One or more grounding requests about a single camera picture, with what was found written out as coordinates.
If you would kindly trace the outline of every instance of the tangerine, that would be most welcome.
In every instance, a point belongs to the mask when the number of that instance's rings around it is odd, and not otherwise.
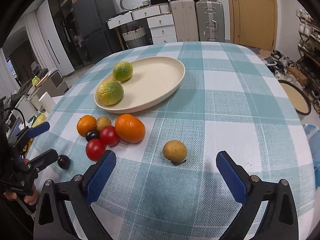
[[[146,134],[143,122],[131,114],[119,116],[115,128],[117,135],[131,143],[141,142]]]
[[[77,131],[82,136],[85,137],[85,134],[95,129],[97,120],[92,115],[85,115],[80,118],[77,123]]]

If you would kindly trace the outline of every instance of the door frame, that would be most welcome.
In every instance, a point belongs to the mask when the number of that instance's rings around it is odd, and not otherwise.
[[[234,28],[234,12],[233,12],[233,1],[232,0],[228,0],[229,1],[229,12],[230,12],[230,39],[231,39],[231,43],[234,43],[235,40],[235,28]],[[275,0],[275,33],[273,36],[273,49],[275,49],[276,47],[276,38],[277,38],[277,28],[278,28],[278,4],[277,4],[277,0]]]

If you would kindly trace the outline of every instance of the tablecloth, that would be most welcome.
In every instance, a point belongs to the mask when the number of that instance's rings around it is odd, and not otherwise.
[[[186,68],[180,88],[160,104],[134,113],[146,136],[139,144],[120,143],[112,150],[117,164],[100,198],[92,204],[113,239],[219,238],[239,211],[217,170],[215,158],[225,150],[249,174],[265,181],[285,178],[299,217],[300,239],[307,236],[314,207],[315,180],[310,148],[301,122],[272,73],[248,48],[217,42],[178,42],[126,50],[91,68],[48,117],[50,130],[35,139],[30,158],[49,148],[72,160],[69,170],[53,163],[39,174],[69,181],[93,164],[86,140],[76,132],[80,117],[119,116],[98,108],[93,94],[119,61],[151,56],[179,59]],[[162,155],[169,140],[188,148],[179,166]],[[247,237],[263,216],[261,205]],[[70,204],[75,228],[79,224]]]

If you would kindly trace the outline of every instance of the suitcase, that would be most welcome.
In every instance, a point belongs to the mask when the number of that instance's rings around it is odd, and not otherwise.
[[[200,41],[225,42],[223,5],[219,1],[196,2]]]
[[[178,0],[171,2],[177,41],[199,41],[195,2]]]

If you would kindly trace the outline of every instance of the wooden door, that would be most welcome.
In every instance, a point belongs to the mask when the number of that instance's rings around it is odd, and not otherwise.
[[[275,45],[276,0],[229,0],[233,18],[233,42],[240,45],[272,50]]]

